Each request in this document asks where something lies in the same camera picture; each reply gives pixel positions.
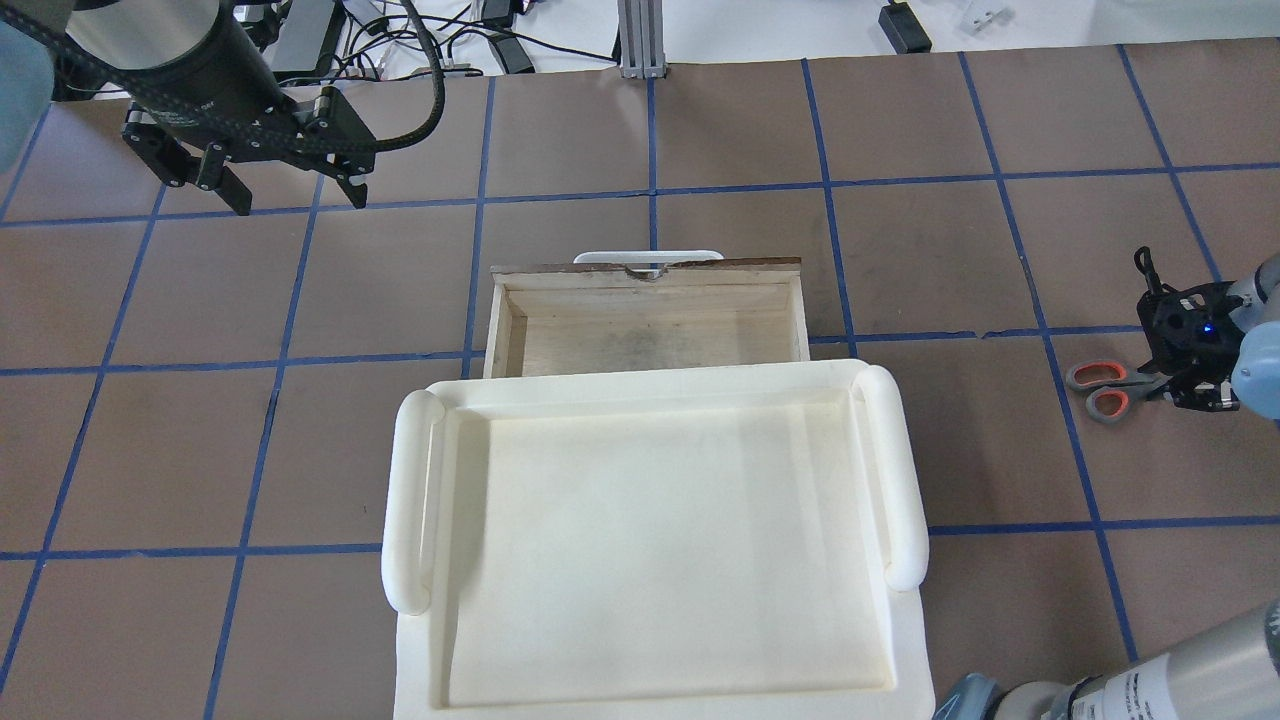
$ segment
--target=white plastic tray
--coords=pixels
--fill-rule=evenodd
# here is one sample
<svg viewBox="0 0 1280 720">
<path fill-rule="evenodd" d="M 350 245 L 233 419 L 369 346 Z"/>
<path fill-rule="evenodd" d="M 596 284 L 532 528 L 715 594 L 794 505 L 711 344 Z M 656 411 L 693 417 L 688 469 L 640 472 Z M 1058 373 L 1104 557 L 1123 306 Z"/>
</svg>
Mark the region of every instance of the white plastic tray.
<svg viewBox="0 0 1280 720">
<path fill-rule="evenodd" d="M 396 717 L 924 720 L 927 559 L 882 368 L 438 383 L 396 421 Z"/>
</svg>

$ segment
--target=red and gray scissors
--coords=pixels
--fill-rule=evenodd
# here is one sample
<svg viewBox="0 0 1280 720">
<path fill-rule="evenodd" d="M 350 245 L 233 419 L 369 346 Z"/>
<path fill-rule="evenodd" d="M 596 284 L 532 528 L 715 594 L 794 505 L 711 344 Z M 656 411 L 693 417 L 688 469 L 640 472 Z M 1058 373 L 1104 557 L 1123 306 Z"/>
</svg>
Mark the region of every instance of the red and gray scissors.
<svg viewBox="0 0 1280 720">
<path fill-rule="evenodd" d="M 1089 418 L 1114 424 L 1133 410 L 1135 402 L 1160 397 L 1166 378 L 1139 373 L 1115 360 L 1088 360 L 1066 373 L 1066 387 L 1088 393 L 1084 409 Z"/>
</svg>

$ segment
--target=power adapter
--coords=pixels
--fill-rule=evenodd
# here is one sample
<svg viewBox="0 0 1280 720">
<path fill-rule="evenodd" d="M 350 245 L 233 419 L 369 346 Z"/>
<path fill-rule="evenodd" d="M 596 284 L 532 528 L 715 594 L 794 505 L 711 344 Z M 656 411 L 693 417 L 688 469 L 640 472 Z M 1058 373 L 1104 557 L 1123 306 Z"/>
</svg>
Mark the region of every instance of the power adapter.
<svg viewBox="0 0 1280 720">
<path fill-rule="evenodd" d="M 924 32 L 924 27 L 920 26 L 920 20 L 915 18 L 915 13 L 911 6 L 906 3 L 890 1 L 888 5 L 881 8 L 881 29 L 888 36 L 890 45 L 893 46 L 893 51 L 899 55 L 906 53 L 928 53 L 933 47 L 933 41 L 929 40 L 928 33 Z"/>
</svg>

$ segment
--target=metal cylinder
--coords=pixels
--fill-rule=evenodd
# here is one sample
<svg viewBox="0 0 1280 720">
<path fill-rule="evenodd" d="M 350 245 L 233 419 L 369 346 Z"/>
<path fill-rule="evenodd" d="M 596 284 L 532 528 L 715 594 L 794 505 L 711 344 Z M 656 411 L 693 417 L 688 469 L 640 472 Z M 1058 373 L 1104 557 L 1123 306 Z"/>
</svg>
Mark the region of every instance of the metal cylinder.
<svg viewBox="0 0 1280 720">
<path fill-rule="evenodd" d="M 209 35 L 219 0 L 79 0 L 67 35 L 122 70 L 177 60 Z"/>
<path fill-rule="evenodd" d="M 1280 601 L 1089 680 L 1073 697 L 1071 720 L 1276 720 Z"/>
</svg>

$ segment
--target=open wooden box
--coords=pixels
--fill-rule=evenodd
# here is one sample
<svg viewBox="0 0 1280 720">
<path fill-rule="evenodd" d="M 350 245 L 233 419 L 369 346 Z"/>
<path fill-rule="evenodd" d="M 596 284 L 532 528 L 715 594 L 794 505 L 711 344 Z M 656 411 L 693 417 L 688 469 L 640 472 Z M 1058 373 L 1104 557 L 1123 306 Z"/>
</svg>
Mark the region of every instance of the open wooden box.
<svg viewBox="0 0 1280 720">
<path fill-rule="evenodd" d="M 493 268 L 484 377 L 809 360 L 800 260 Z"/>
</svg>

